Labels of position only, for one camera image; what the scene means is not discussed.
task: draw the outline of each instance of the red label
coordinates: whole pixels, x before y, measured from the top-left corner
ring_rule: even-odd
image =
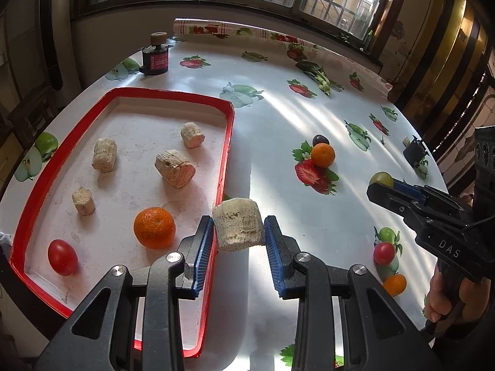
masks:
[[[168,52],[163,54],[154,54],[150,57],[150,70],[162,70],[164,68],[168,68]]]

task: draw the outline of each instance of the metal screw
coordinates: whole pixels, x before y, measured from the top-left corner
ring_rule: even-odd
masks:
[[[353,265],[352,266],[352,271],[356,274],[356,275],[364,275],[366,272],[368,272],[368,270],[366,269],[366,267],[364,265]]]
[[[311,259],[311,255],[309,255],[307,252],[300,252],[298,255],[295,256],[295,258],[299,262],[308,262]]]
[[[125,266],[123,265],[117,265],[114,266],[111,270],[110,273],[114,276],[120,276],[125,272]]]
[[[171,252],[166,256],[167,261],[169,262],[177,262],[181,259],[181,254],[178,252]]]

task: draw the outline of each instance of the red tray rim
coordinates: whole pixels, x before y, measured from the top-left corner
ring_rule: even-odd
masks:
[[[12,244],[11,257],[9,259],[12,269],[17,274],[19,279],[21,279],[24,284],[28,286],[33,293],[36,294],[36,296],[42,299],[53,310],[57,311],[59,314],[61,314],[61,316],[65,318],[68,318],[71,315],[72,311],[68,307],[54,299],[54,297],[52,297],[50,294],[45,292],[24,272],[25,253],[29,240],[33,233],[34,225],[38,218],[39,212],[60,169],[62,168],[65,161],[67,160],[79,140],[82,138],[86,130],[98,118],[102,111],[117,97],[166,99],[180,102],[197,103],[206,106],[213,106],[220,110],[223,114],[225,114],[227,125],[222,148],[222,158],[218,175],[218,188],[215,205],[220,204],[223,200],[227,158],[230,150],[232,127],[234,124],[234,107],[232,106],[231,102],[212,96],[199,95],[196,93],[137,87],[115,88],[105,93],[105,95],[103,95],[102,98],[100,98],[100,100],[98,100],[95,105],[91,107],[90,110],[88,110],[88,112],[81,118],[81,120],[78,121],[76,126],[69,132],[67,137],[60,144],[53,157],[50,159],[50,161],[48,161],[40,176],[36,180],[36,183],[22,211],[19,223],[17,224],[17,229],[15,231],[14,241]],[[210,306],[211,285],[213,279],[215,257],[216,238],[213,239],[208,271],[206,272],[204,282],[203,303],[201,308],[200,328],[197,338],[197,344],[196,347],[193,349],[184,350],[184,357],[198,357],[201,354],[203,348],[204,333]],[[134,347],[138,350],[141,350],[142,342],[140,340],[135,340]]]

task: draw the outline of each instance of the mandarin orange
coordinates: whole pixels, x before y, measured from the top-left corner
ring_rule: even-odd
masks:
[[[165,248],[175,237],[174,218],[163,208],[144,209],[134,219],[134,234],[147,248]]]
[[[407,280],[404,275],[394,275],[388,277],[383,283],[383,288],[390,294],[390,296],[395,297],[402,293],[407,287]]]
[[[328,167],[335,160],[334,149],[326,143],[316,144],[311,150],[311,160],[318,167]]]

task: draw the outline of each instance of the dark plum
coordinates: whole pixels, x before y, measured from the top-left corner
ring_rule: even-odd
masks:
[[[320,134],[314,136],[313,146],[318,145],[319,143],[325,143],[327,145],[330,145],[330,141],[328,141],[328,139],[326,139],[326,137],[324,137],[323,135],[320,135]]]

